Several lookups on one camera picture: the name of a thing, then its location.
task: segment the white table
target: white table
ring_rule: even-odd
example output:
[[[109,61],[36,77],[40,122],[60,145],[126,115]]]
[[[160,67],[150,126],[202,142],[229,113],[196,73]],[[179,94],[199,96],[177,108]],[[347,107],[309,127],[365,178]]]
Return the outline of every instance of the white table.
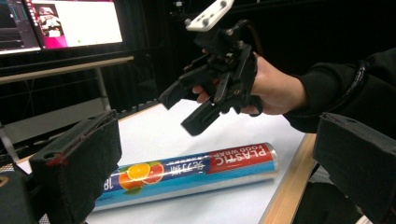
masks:
[[[282,116],[252,118],[236,115],[231,110],[202,134],[192,137],[180,123],[196,107],[196,102],[182,100],[169,111],[162,105],[155,105],[120,120],[123,155],[119,165],[268,142],[278,156],[279,174],[275,181],[92,212],[87,217],[89,224],[261,222],[289,171],[304,133],[291,128]]]

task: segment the black sleeve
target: black sleeve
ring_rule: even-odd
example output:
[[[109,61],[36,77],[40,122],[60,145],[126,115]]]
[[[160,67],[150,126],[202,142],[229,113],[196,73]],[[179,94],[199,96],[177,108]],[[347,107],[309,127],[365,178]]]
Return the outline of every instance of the black sleeve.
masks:
[[[396,138],[396,49],[373,54],[364,64],[315,64],[297,77],[305,87],[308,108],[284,117],[295,129],[315,133],[319,115],[331,112]]]

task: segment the monitor screen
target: monitor screen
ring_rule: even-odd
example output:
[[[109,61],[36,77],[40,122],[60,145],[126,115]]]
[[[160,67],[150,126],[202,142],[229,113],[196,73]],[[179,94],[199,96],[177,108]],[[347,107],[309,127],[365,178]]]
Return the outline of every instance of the monitor screen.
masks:
[[[112,0],[25,0],[42,49],[63,49],[122,41]]]
[[[40,50],[21,0],[0,0],[0,55]]]

